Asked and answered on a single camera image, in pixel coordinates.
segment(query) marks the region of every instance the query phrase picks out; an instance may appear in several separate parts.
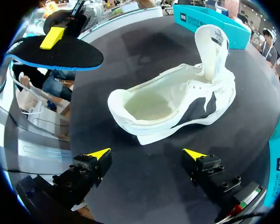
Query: cap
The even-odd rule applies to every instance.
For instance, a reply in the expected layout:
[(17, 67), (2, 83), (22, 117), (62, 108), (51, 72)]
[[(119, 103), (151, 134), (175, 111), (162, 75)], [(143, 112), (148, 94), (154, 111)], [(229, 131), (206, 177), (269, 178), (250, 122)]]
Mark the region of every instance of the cap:
[(269, 29), (267, 29), (267, 28), (264, 28), (264, 29), (262, 30), (262, 33), (263, 33), (264, 35), (270, 35), (270, 36), (272, 37), (273, 43), (276, 42), (276, 33), (273, 32), (272, 30), (269, 30)]

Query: shoe opening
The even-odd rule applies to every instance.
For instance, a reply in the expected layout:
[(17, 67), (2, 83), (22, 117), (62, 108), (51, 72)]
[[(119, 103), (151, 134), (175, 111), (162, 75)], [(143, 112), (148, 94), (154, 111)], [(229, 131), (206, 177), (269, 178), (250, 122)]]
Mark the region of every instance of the shoe opening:
[(188, 93), (192, 80), (210, 83), (205, 76), (198, 76), (201, 68), (181, 65), (179, 69), (170, 70), (168, 74), (156, 77), (128, 91), (125, 110), (136, 120), (160, 120), (171, 116)]

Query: yellow tab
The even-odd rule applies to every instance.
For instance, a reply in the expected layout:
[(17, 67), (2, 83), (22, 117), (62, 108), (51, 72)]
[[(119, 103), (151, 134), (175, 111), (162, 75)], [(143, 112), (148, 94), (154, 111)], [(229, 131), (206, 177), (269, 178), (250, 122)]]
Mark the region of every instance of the yellow tab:
[(106, 149), (103, 149), (103, 150), (100, 150), (100, 151), (97, 151), (97, 152), (94, 152), (94, 153), (87, 154), (87, 156), (92, 155), (93, 157), (96, 157), (97, 160), (99, 160), (108, 151), (111, 151), (111, 149), (106, 148)]
[(62, 38), (64, 28), (62, 27), (51, 27), (50, 31), (42, 41), (40, 46), (41, 49), (50, 50), (52, 47)]
[(201, 153), (194, 152), (192, 150), (188, 150), (186, 148), (184, 148), (183, 151), (185, 151), (187, 154), (189, 154), (195, 161), (196, 161), (197, 158), (199, 158), (201, 156), (207, 156), (207, 155), (204, 155), (204, 154), (201, 154)]

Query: white shoe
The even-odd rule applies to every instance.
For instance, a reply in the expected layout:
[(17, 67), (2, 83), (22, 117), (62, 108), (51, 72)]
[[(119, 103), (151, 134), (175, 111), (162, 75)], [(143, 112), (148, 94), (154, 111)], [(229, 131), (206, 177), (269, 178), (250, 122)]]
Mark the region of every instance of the white shoe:
[(114, 90), (108, 107), (116, 123), (141, 145), (162, 140), (185, 125), (211, 125), (233, 102), (234, 75), (225, 68), (229, 40), (204, 25), (195, 42), (202, 64), (181, 64), (128, 90)]

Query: black insole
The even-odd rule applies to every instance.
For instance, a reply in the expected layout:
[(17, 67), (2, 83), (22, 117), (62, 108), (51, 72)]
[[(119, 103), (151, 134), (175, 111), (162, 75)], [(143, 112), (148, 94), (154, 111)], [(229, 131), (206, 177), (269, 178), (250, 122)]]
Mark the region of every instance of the black insole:
[(69, 36), (63, 36), (50, 50), (40, 49), (44, 38), (43, 35), (19, 39), (7, 52), (7, 57), (29, 66), (52, 70), (92, 70), (104, 60), (98, 49)]

